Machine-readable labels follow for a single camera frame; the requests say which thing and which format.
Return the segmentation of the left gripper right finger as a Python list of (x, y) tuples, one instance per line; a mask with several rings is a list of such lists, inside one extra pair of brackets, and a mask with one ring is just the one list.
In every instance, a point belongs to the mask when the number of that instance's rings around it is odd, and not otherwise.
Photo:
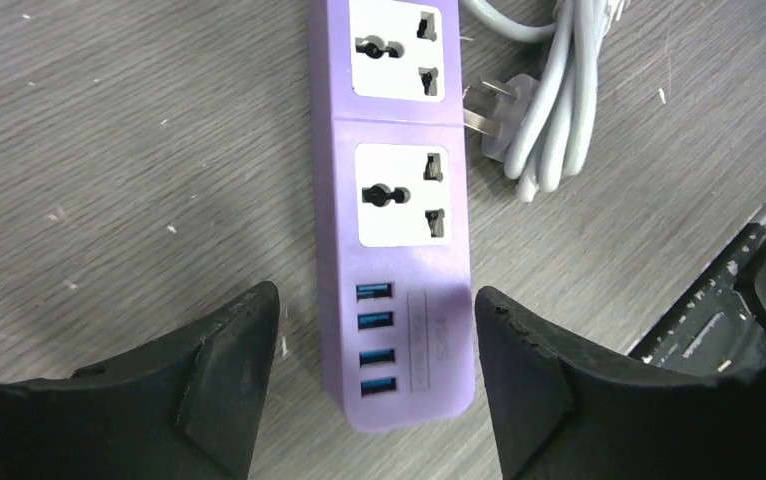
[(543, 319), (498, 289), (475, 299), (506, 479), (766, 479), (766, 365), (661, 369)]

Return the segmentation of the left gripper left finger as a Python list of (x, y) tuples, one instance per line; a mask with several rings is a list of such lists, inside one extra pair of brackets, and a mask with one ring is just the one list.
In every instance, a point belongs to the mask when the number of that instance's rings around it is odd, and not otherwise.
[(244, 479), (275, 356), (278, 289), (65, 379), (0, 383), (0, 479)]

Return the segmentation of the purple power strip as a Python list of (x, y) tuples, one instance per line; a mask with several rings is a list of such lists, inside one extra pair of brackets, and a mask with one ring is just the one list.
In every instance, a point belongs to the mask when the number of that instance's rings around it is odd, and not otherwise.
[(460, 15), (454, 1), (314, 1), (308, 16), (323, 383), (386, 432), (475, 392)]

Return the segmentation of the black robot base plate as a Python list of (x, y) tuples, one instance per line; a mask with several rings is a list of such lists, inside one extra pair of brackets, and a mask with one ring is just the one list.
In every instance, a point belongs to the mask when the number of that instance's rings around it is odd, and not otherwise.
[(766, 203), (628, 355), (698, 376), (766, 363)]

